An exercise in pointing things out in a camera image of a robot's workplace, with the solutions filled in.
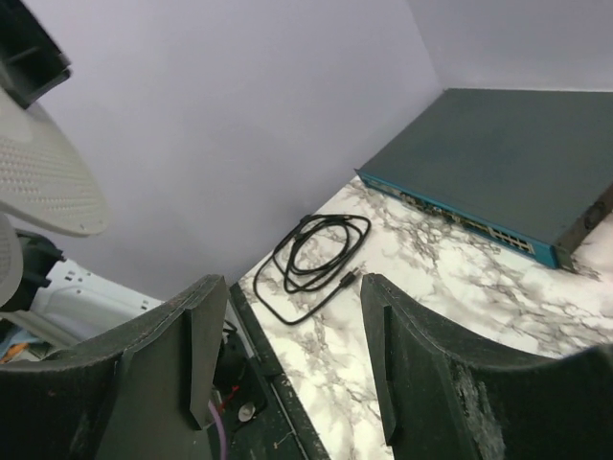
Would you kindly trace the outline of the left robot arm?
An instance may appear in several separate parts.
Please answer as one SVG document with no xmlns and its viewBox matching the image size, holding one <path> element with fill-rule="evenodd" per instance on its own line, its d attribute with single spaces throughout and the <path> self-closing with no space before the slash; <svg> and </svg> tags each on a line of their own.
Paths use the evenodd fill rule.
<svg viewBox="0 0 613 460">
<path fill-rule="evenodd" d="M 39 103 L 71 62 L 21 1 L 1 4 L 1 316 L 29 342 L 68 348 L 157 306 L 67 258 L 10 217 L 69 237 L 99 235 L 109 208 L 78 150 Z"/>
</svg>

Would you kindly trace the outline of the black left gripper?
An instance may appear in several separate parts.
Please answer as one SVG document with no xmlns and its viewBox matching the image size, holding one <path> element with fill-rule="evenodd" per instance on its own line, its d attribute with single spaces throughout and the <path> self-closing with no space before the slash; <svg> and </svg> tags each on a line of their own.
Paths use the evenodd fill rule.
<svg viewBox="0 0 613 460">
<path fill-rule="evenodd" d="M 71 62 L 19 0 L 1 1 L 1 87 L 22 108 L 71 77 Z"/>
</svg>

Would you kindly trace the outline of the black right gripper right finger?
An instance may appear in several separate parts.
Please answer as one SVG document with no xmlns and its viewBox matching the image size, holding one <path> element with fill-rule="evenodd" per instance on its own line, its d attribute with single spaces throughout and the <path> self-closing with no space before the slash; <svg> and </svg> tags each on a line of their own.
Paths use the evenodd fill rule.
<svg viewBox="0 0 613 460">
<path fill-rule="evenodd" d="M 563 357 L 494 342 L 379 274 L 361 308 L 386 444 L 397 459 L 608 459 L 612 348 Z"/>
</svg>

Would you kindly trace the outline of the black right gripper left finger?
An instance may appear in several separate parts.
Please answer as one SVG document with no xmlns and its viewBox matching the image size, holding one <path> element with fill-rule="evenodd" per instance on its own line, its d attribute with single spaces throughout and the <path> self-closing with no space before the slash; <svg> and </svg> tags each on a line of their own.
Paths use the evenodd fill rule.
<svg viewBox="0 0 613 460">
<path fill-rule="evenodd" d="M 166 303 L 40 361 L 1 368 L 5 459 L 209 459 L 227 306 L 208 275 Z"/>
</svg>

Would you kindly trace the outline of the grey perforated cable spool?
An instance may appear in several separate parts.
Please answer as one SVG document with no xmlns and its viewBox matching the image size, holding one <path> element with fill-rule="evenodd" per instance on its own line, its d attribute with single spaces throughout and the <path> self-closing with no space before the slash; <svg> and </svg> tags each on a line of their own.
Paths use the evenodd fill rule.
<svg viewBox="0 0 613 460">
<path fill-rule="evenodd" d="M 109 206 L 78 150 L 44 108 L 19 106 L 1 92 L 1 303 L 16 293 L 24 271 L 14 216 L 71 237 L 99 235 Z"/>
</svg>

